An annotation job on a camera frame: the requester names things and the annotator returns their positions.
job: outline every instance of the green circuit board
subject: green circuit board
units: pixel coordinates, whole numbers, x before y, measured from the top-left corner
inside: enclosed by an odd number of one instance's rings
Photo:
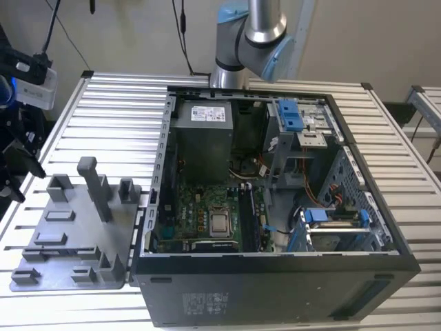
[[[260,221],[267,212],[263,202],[263,190],[254,190],[255,211]],[[228,212],[230,235],[215,240],[237,241],[242,251],[242,233],[238,188],[212,185],[187,185],[180,183],[177,192],[176,222],[173,230],[162,227],[159,230],[159,252],[185,251],[185,243],[199,240],[214,240],[210,237],[209,215],[212,210]]]

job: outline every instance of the sticker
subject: sticker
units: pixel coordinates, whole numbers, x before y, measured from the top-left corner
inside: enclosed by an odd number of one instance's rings
[[[192,121],[225,122],[225,108],[194,106]]]
[[[267,169],[268,168],[265,165],[262,164],[262,167],[260,167],[260,170],[259,170],[259,175],[264,177],[265,174],[267,173]]]
[[[305,124],[314,124],[314,119],[311,118],[310,116],[305,116],[305,117],[303,117],[303,122]]]
[[[186,315],[226,314],[228,292],[183,293],[183,307]]]

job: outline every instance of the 3d printed holder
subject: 3d printed holder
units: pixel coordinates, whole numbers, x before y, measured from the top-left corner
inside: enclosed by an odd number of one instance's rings
[[[131,179],[109,185],[96,165],[94,157],[81,157],[77,170],[86,185],[52,176],[50,200],[12,273],[12,291],[123,286],[141,187]]]

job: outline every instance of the aluminum extrusion table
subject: aluminum extrusion table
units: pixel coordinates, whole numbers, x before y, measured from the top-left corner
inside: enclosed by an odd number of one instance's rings
[[[407,97],[431,127],[441,136],[441,88],[412,86]]]
[[[26,201],[13,202],[0,223],[0,326],[42,331],[153,329],[139,289],[129,285],[120,290],[11,292],[9,282],[48,201],[45,187],[50,176],[67,173],[73,183],[83,183],[76,173],[81,156],[95,156],[98,172],[106,173],[110,183],[133,177],[143,188],[142,204],[147,203],[168,85],[206,86],[207,80],[94,73],[79,81],[41,153],[48,177],[28,175],[21,186]],[[358,83],[310,81],[251,80],[250,88],[334,96],[422,271],[360,324],[248,329],[441,330],[441,184],[375,92]]]

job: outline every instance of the white wall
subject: white wall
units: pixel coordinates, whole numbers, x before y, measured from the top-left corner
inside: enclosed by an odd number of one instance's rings
[[[216,21],[225,0],[187,0],[187,50],[195,71],[210,72],[216,49]],[[295,31],[301,1],[282,1],[290,31]],[[176,0],[178,15],[181,2]],[[0,0],[0,22],[16,49],[41,50],[51,10],[44,0]],[[91,69],[106,72],[188,74],[179,46],[171,0],[63,0],[59,9],[71,39]],[[62,110],[85,69],[56,22],[48,54],[59,75],[52,117]]]
[[[299,79],[367,81],[384,101],[441,86],[441,1],[316,0]]]

